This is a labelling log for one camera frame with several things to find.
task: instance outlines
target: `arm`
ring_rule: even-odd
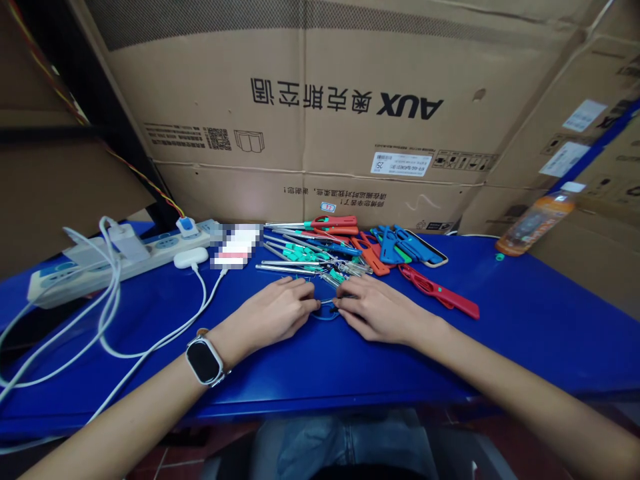
[[[388,285],[352,277],[334,299],[369,341],[408,345],[462,377],[520,420],[573,471],[590,479],[640,477],[640,440],[549,382],[450,326]]]
[[[252,352],[284,340],[319,308],[304,279],[278,280],[247,300],[207,338],[233,368]],[[188,412],[208,387],[184,355],[98,416],[21,479],[122,479]]]

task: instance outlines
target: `jeans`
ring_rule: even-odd
[[[307,480],[322,467],[357,463],[403,467],[438,479],[414,410],[268,421],[257,433],[249,478]]]

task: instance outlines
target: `forearm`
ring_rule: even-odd
[[[532,372],[442,323],[415,347],[520,420],[572,470],[594,479],[640,476],[640,441]]]
[[[222,328],[207,334],[231,368],[245,352]],[[207,391],[186,358],[176,360],[82,428],[21,479],[122,479]]]

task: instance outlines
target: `cardboard box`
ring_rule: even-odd
[[[530,250],[535,257],[640,320],[640,230],[575,210]]]
[[[464,211],[458,234],[502,235],[520,216],[546,194],[546,190],[481,187]]]
[[[6,8],[0,51],[0,127],[77,125]],[[72,245],[63,226],[94,235],[102,215],[120,220],[153,198],[100,142],[84,139],[0,146],[0,202],[2,280]]]
[[[640,5],[614,2],[511,140],[489,185],[549,188],[584,153],[581,145],[592,145],[640,97],[638,24]],[[552,163],[555,176],[542,174]]]
[[[582,208],[640,227],[640,121],[634,119],[576,179]]]
[[[604,3],[73,2],[158,160],[466,186]]]
[[[357,215],[362,229],[399,224],[445,233],[477,188],[162,161],[156,166],[190,215],[227,223],[288,222],[330,212]]]

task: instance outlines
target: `qr code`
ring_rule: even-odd
[[[207,127],[207,143],[210,149],[231,150],[227,129],[212,129]]]

